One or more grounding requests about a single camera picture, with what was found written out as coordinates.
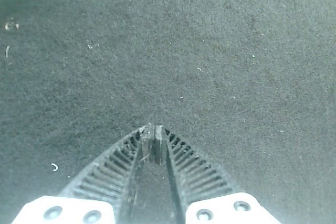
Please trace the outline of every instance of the debris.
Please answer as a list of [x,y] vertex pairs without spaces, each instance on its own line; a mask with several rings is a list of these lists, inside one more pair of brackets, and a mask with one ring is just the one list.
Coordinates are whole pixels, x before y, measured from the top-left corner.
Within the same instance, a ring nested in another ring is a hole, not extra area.
[[96,43],[96,44],[88,44],[88,48],[89,49],[92,49],[94,47],[100,47],[100,44],[99,43]]
[[58,170],[58,165],[56,165],[55,163],[51,163],[51,165],[55,168],[52,170],[53,172]]
[[279,132],[281,132],[281,133],[284,133],[284,132],[286,132],[286,131],[281,131],[281,130],[278,130],[277,128],[275,128],[277,131],[279,131]]
[[149,157],[149,153],[146,155],[146,156],[144,156],[142,159],[140,159],[140,162],[141,161],[144,161],[146,158],[148,158]]
[[10,21],[8,21],[5,24],[5,30],[11,31],[11,30],[18,30],[20,27],[20,24],[14,22],[14,18],[11,18]]
[[137,198],[138,198],[138,191],[139,191],[139,189],[137,188],[137,189],[135,190],[135,195],[134,195],[134,202],[133,202],[134,205],[135,205],[135,203],[136,203],[136,201],[137,201]]
[[262,151],[262,153],[264,153],[264,154],[266,154],[266,155],[268,155],[268,156],[271,156],[271,154],[269,154],[269,153],[267,153],[267,152],[263,152],[263,151]]
[[6,58],[8,58],[8,51],[9,51],[9,46],[7,46],[6,48],[6,54],[5,54]]
[[335,170],[336,167],[332,167],[331,169],[329,169],[329,171],[327,173],[331,173],[332,170]]

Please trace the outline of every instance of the gray carpet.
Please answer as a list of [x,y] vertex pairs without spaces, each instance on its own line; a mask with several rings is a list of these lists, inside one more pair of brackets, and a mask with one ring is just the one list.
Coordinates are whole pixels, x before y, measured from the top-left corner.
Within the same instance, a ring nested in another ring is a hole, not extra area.
[[0,0],[0,222],[153,122],[282,223],[336,223],[335,13],[335,0]]

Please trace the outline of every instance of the screw hole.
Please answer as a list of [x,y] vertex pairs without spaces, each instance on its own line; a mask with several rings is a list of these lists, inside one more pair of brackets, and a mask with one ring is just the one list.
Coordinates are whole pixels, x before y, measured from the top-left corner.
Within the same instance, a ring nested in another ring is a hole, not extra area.
[[96,223],[98,220],[101,218],[101,212],[97,210],[93,210],[88,212],[84,217],[83,217],[83,222],[85,224],[92,224]]
[[54,220],[61,214],[62,210],[59,206],[51,207],[44,213],[43,218],[45,220]]
[[212,220],[214,218],[213,213],[208,209],[202,209],[196,215],[198,220]]
[[245,201],[237,201],[233,205],[236,211],[250,211],[251,207]]

